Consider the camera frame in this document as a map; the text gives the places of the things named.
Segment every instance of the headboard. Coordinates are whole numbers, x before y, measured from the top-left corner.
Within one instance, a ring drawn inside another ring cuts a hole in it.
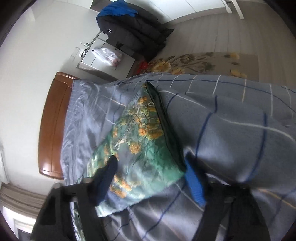
[[[60,164],[64,125],[75,76],[57,72],[45,101],[39,132],[38,164],[42,175],[63,179]]]

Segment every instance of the rug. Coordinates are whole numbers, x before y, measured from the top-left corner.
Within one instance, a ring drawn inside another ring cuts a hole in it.
[[[152,60],[141,74],[220,74],[259,81],[258,58],[251,54],[194,53]]]

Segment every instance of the beige curtain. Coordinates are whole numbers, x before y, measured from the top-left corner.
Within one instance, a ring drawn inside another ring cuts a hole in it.
[[[12,184],[2,183],[0,189],[0,203],[3,206],[31,218],[37,218],[45,198],[46,196],[23,190]]]

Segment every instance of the clear plastic bag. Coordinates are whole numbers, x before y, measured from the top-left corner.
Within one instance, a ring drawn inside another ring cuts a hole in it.
[[[110,50],[108,48],[93,49],[92,52],[99,58],[103,63],[116,67],[121,61],[122,54],[116,50]]]

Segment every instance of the green fabric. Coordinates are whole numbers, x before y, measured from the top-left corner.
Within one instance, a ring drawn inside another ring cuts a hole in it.
[[[145,85],[94,152],[84,177],[92,177],[98,168],[104,167],[110,155],[117,157],[118,171],[106,200],[96,207],[99,217],[151,197],[183,176],[167,148],[155,106]]]

